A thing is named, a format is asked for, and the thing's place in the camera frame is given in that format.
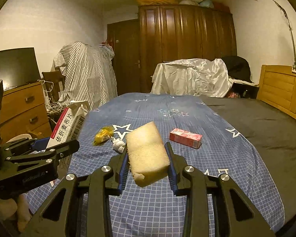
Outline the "white gloved left hand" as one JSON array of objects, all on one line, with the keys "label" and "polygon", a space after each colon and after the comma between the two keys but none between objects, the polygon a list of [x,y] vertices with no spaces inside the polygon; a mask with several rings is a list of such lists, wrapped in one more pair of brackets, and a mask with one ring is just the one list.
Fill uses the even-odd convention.
[{"label": "white gloved left hand", "polygon": [[29,210],[29,203],[26,194],[21,194],[13,199],[0,199],[0,219],[17,219],[17,228],[23,233],[32,215]]}]

